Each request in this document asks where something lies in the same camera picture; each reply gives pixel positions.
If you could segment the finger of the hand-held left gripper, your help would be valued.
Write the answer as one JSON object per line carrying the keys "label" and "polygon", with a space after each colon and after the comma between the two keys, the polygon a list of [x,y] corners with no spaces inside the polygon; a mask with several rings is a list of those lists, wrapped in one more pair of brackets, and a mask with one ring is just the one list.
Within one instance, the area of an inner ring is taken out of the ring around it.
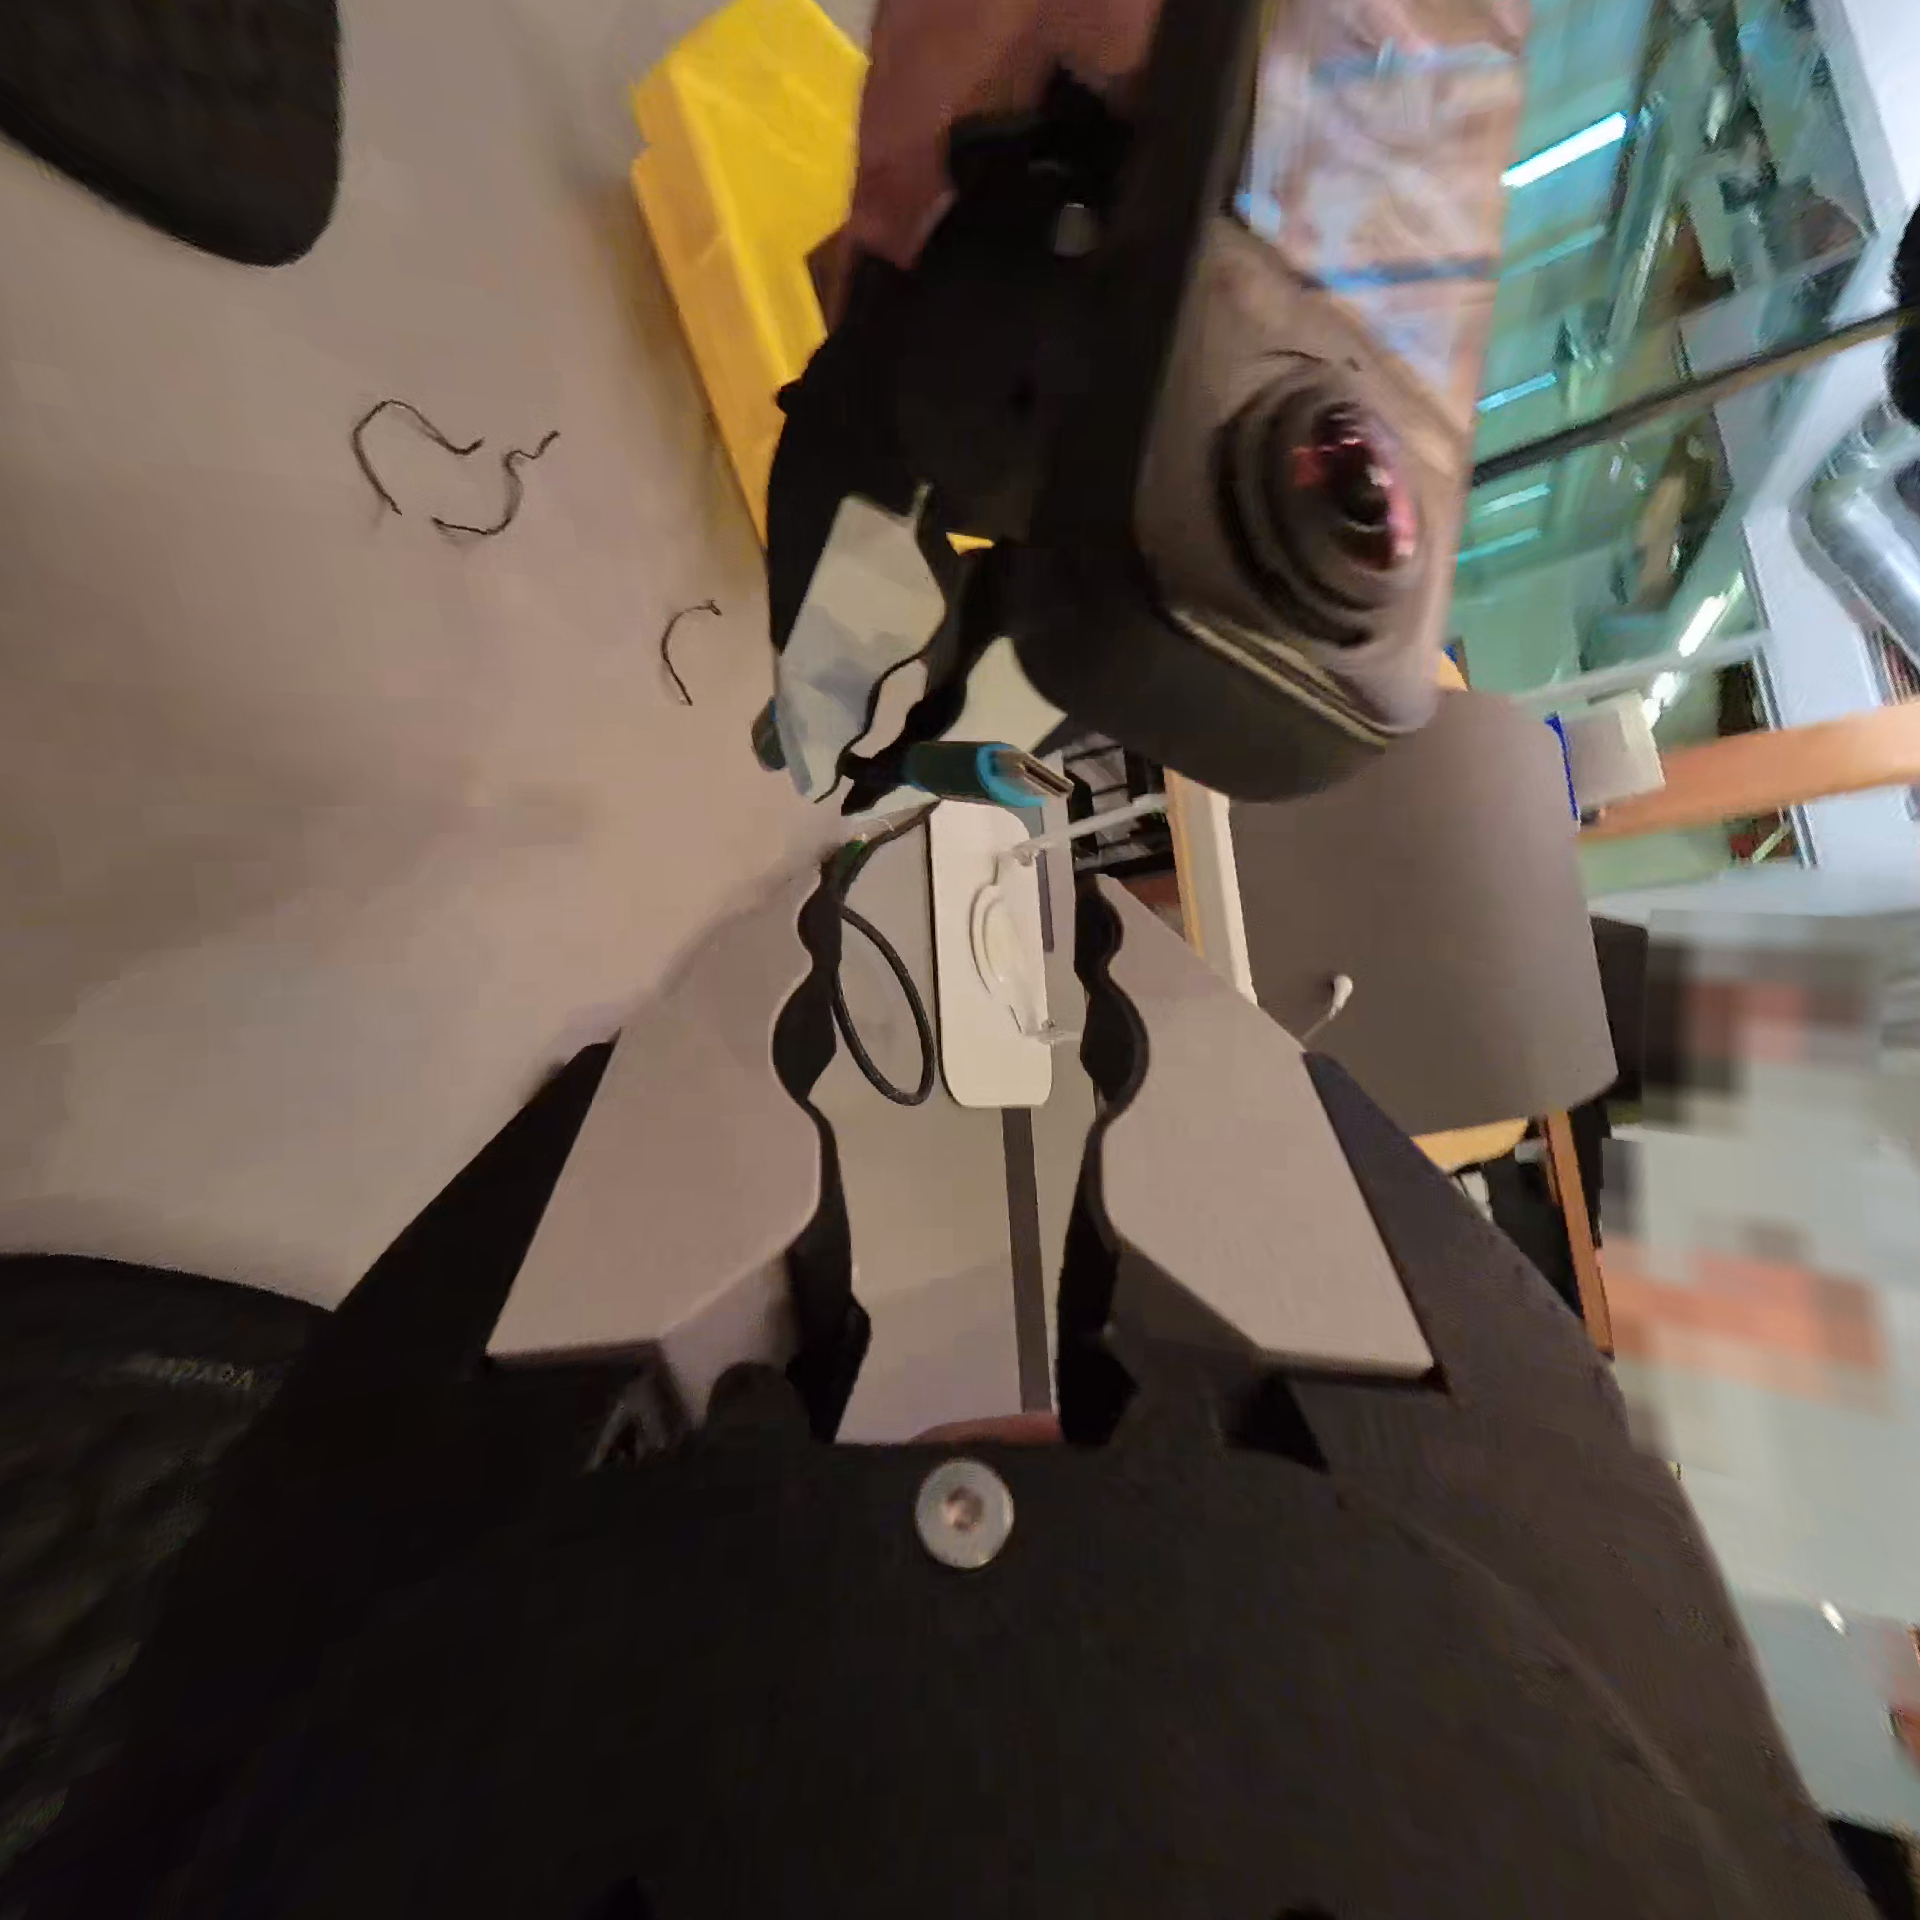
{"label": "finger of the hand-held left gripper", "polygon": [[943,617],[912,514],[844,497],[787,639],[787,697],[864,699],[929,647]]}
{"label": "finger of the hand-held left gripper", "polygon": [[771,773],[787,773],[796,792],[815,807],[841,795],[844,812],[880,812],[922,788],[904,777],[902,735],[886,741],[886,752],[867,754],[857,746],[874,732],[880,689],[904,673],[923,674],[929,647],[890,647],[852,653],[808,656],[788,644],[776,653],[776,691],[758,720],[758,756]]}

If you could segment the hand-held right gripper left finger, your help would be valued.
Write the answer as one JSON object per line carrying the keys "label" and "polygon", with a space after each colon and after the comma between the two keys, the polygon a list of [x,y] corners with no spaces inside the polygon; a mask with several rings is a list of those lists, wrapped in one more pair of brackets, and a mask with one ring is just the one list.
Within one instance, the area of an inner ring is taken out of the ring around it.
{"label": "hand-held right gripper left finger", "polygon": [[776,1367],[836,1436],[874,1323],[855,1296],[833,1128],[841,912],[782,880],[625,1017],[490,1339],[495,1360],[648,1356],[698,1423],[722,1373]]}

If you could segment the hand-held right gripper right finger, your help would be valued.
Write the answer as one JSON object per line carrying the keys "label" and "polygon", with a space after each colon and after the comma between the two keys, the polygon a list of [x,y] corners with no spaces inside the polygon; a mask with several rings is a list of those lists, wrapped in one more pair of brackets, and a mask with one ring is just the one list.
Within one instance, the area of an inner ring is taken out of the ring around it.
{"label": "hand-held right gripper right finger", "polygon": [[1072,944],[1096,1116],[1059,1277],[1064,1431],[1111,1436],[1182,1386],[1228,1433],[1281,1378],[1432,1386],[1300,1043],[1119,884],[1079,884]]}

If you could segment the person's left hand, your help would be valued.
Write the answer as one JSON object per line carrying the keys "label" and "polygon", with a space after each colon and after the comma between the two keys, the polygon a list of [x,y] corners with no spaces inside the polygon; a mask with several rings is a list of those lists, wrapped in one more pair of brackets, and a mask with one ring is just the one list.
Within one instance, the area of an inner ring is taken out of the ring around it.
{"label": "person's left hand", "polygon": [[1025,113],[1055,74],[1105,90],[1147,59],[1162,3],[880,3],[844,227],[849,268],[914,264],[951,194],[948,132]]}

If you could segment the black board with wooden edge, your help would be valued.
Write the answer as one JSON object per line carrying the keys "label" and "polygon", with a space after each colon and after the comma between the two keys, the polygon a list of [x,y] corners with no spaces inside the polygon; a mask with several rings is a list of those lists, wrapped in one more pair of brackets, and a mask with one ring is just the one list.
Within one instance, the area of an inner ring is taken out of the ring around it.
{"label": "black board with wooden edge", "polygon": [[1168,777],[1188,941],[1415,1138],[1616,1082],[1560,737],[1446,691],[1427,730],[1279,804]]}

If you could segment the yellow plastic bin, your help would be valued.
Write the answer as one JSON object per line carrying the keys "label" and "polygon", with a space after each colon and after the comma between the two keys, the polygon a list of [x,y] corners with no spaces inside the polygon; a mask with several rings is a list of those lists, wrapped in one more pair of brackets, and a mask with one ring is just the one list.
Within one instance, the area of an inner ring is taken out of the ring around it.
{"label": "yellow plastic bin", "polygon": [[867,58],[812,3],[731,3],[631,90],[631,188],[737,489],[766,537],[779,392],[826,339]]}

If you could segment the black stand pole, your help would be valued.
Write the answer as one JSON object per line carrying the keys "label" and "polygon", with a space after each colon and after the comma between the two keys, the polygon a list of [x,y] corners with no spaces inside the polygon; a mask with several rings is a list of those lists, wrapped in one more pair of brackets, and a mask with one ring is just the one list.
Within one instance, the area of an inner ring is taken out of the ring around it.
{"label": "black stand pole", "polygon": [[1713,375],[1691,375],[1665,392],[1630,400],[1594,421],[1564,428],[1531,444],[1490,455],[1473,468],[1473,489],[1503,484],[1510,475],[1560,464],[1579,451],[1624,441],[1674,416],[1696,416],[1724,400],[1794,377],[1857,347],[1898,341],[1919,325],[1919,304],[1902,304],[1874,317],[1855,321],[1798,345],[1752,355]]}

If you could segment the wooden top desk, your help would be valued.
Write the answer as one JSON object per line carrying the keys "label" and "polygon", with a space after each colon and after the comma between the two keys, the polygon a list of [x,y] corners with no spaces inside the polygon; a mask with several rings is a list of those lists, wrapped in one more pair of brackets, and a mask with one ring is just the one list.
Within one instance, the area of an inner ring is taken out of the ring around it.
{"label": "wooden top desk", "polygon": [[1662,756],[1665,785],[1599,810],[1583,836],[1626,842],[1726,826],[1919,781],[1919,703],[1822,724],[1721,737]]}

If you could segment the black textured pad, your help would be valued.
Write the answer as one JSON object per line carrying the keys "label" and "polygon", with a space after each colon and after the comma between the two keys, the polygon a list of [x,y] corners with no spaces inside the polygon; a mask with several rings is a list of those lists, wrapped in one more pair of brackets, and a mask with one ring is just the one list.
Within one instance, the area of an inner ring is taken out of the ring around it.
{"label": "black textured pad", "polygon": [[274,269],[344,178],[334,3],[4,3],[4,139],[174,240]]}

